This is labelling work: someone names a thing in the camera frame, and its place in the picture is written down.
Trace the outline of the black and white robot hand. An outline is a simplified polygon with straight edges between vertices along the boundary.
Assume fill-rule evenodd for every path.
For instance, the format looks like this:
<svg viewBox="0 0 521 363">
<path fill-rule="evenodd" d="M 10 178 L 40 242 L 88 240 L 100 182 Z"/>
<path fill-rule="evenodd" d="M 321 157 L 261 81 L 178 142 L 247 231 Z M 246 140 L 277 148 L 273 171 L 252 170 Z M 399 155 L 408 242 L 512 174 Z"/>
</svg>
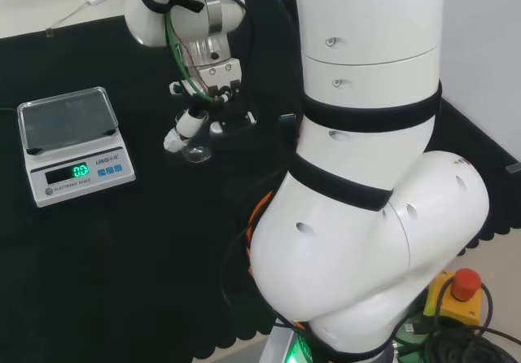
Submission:
<svg viewBox="0 0 521 363">
<path fill-rule="evenodd" d="M 189 67 L 188 80 L 170 84 L 170 93 L 184 98 L 187 107 L 176 114 L 164 137 L 167 152 L 180 154 L 192 163 L 212 156 L 234 135 L 256 126 L 256 113 L 242 93 L 242 69 L 230 58 L 202 67 Z"/>
</svg>

